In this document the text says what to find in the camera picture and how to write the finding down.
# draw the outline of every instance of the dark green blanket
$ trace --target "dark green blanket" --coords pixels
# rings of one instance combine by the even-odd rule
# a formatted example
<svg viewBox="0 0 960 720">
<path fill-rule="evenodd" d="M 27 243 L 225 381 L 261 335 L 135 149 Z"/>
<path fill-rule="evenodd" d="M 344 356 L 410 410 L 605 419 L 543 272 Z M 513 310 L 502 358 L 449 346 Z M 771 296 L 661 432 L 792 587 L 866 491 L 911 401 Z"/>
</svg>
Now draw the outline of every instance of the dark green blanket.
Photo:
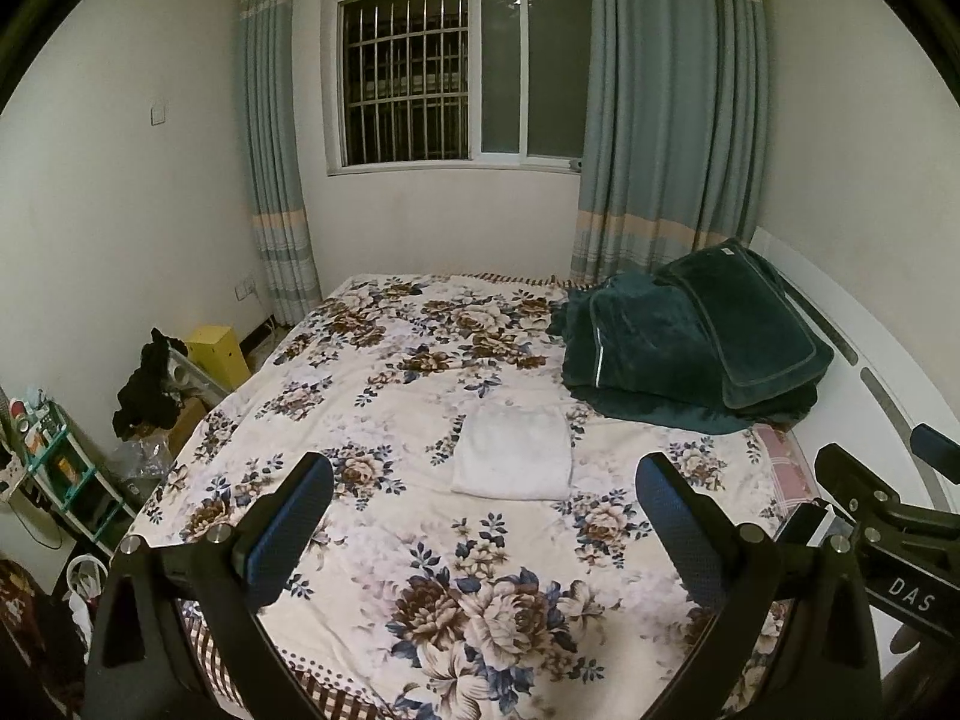
<svg viewBox="0 0 960 720">
<path fill-rule="evenodd" d="M 736 242 L 656 276 L 627 272 L 573 290 L 553 319 L 575 397 L 614 418 L 704 433 L 796 422 L 832 360 L 772 266 Z"/>
</svg>

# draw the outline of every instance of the floral bed sheet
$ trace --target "floral bed sheet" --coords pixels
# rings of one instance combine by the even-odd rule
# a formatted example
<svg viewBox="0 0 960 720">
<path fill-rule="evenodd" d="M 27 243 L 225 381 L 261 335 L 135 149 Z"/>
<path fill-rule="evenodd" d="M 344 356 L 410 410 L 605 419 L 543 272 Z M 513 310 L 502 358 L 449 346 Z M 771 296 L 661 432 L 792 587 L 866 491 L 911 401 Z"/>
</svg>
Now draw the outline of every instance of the floral bed sheet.
<svg viewBox="0 0 960 720">
<path fill-rule="evenodd" d="M 701 436 L 573 400 L 563 343 L 545 331 L 563 299 L 555 283 L 350 280 L 200 424 L 133 531 L 160 546 L 235 523 L 304 452 L 322 452 L 334 501 L 259 615 L 328 715 L 635 720 L 707 622 L 637 504 L 638 459 L 664 452 L 733 522 L 773 533 L 782 509 L 754 431 Z M 449 492 L 481 399 L 562 404 L 568 500 Z M 202 611 L 187 614 L 202 630 Z M 783 616 L 768 617 L 729 709 L 749 699 Z M 203 662 L 238 699 L 215 656 Z"/>
</svg>

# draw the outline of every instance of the white towel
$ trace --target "white towel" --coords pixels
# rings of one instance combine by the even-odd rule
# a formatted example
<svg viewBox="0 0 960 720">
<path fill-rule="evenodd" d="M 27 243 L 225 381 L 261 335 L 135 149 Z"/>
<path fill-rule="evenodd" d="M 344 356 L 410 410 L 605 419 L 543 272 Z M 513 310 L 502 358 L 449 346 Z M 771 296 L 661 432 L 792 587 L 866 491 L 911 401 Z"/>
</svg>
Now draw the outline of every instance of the white towel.
<svg viewBox="0 0 960 720">
<path fill-rule="evenodd" d="M 453 493 L 512 501 L 570 495 L 570 429 L 559 406 L 482 404 L 453 449 Z"/>
</svg>

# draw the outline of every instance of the screw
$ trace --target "screw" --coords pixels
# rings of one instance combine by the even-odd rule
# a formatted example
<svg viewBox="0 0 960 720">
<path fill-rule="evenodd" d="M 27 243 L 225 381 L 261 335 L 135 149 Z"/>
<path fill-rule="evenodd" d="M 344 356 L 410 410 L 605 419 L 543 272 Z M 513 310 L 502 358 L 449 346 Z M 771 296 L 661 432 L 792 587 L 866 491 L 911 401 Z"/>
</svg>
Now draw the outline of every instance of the screw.
<svg viewBox="0 0 960 720">
<path fill-rule="evenodd" d="M 120 542 L 120 551 L 124 555 L 133 555 L 142 543 L 143 539 L 140 536 L 127 536 Z"/>
<path fill-rule="evenodd" d="M 763 541 L 763 537 L 766 536 L 766 533 L 763 533 L 760 526 L 755 525 L 752 522 L 745 522 L 739 528 L 737 528 L 738 533 L 743 541 L 747 541 L 750 544 L 760 544 Z"/>
<path fill-rule="evenodd" d="M 841 536 L 840 533 L 834 533 L 830 537 L 830 546 L 832 546 L 834 552 L 841 555 L 850 552 L 850 540 L 846 536 Z"/>
<path fill-rule="evenodd" d="M 227 525 L 226 522 L 221 522 L 206 532 L 206 540 L 212 541 L 214 544 L 222 544 L 230 538 L 231 533 L 233 533 L 233 528 Z"/>
</svg>

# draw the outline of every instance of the window frame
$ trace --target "window frame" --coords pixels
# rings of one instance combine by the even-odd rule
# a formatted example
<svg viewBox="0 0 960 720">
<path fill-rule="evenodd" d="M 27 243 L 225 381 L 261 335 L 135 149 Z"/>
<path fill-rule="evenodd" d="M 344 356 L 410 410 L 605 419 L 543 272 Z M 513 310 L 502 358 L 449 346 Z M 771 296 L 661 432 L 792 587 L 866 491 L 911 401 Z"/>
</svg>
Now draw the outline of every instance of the window frame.
<svg viewBox="0 0 960 720">
<path fill-rule="evenodd" d="M 344 9 L 343 5 L 357 0 L 322 0 L 323 15 L 320 30 L 320 52 L 325 62 L 320 67 L 320 90 L 323 96 L 323 139 L 325 140 L 328 175 L 344 173 L 387 172 L 387 170 L 546 170 L 546 172 L 576 173 L 574 163 L 565 157 L 538 157 L 527 153 L 530 45 L 529 0 L 520 0 L 520 153 L 480 151 L 482 122 L 482 61 L 481 0 L 467 0 L 467 124 L 469 125 L 469 157 L 467 159 L 414 160 L 402 162 L 374 162 L 365 165 L 346 165 L 347 120 L 344 115 Z"/>
</svg>

